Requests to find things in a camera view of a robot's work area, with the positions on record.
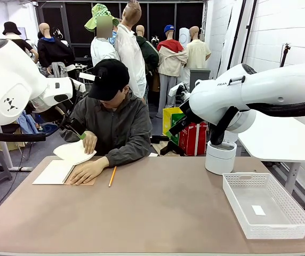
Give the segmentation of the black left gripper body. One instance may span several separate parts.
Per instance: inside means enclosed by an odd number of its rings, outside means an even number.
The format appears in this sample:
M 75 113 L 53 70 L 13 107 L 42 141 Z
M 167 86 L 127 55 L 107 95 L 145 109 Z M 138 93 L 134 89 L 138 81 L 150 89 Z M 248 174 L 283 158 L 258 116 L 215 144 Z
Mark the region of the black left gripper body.
M 71 130 L 73 119 L 70 117 L 73 107 L 66 105 L 56 105 L 43 112 L 43 120 L 45 122 L 55 123 L 57 126 L 62 124 L 61 129 Z

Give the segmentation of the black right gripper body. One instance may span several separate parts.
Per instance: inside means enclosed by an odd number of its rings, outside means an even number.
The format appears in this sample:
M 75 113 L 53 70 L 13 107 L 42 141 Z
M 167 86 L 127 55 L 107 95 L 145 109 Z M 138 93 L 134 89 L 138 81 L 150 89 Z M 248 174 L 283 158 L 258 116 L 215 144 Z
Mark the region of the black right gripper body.
M 194 122 L 195 121 L 195 114 L 193 113 L 193 111 L 191 110 L 190 104 L 189 104 L 189 100 L 184 101 L 180 107 L 179 107 L 185 117 L 185 120 L 189 121 L 189 122 Z

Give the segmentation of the person's right hand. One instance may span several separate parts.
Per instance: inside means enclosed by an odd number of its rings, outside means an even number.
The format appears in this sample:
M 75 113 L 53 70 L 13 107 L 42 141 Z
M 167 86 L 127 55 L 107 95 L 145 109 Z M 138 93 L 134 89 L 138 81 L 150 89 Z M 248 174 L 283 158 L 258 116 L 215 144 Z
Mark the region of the person's right hand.
M 97 136 L 91 131 L 85 131 L 83 138 L 83 146 L 86 154 L 91 154 L 94 152 L 95 145 L 97 143 Z

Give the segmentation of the person's left hand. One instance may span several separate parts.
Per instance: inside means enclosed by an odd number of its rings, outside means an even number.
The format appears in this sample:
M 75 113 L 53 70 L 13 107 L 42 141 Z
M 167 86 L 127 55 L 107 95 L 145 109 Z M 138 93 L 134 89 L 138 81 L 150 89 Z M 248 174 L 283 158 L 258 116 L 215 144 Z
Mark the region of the person's left hand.
M 81 185 L 92 181 L 108 166 L 108 161 L 104 158 L 89 162 L 81 167 L 77 167 L 76 172 L 71 175 L 71 185 Z

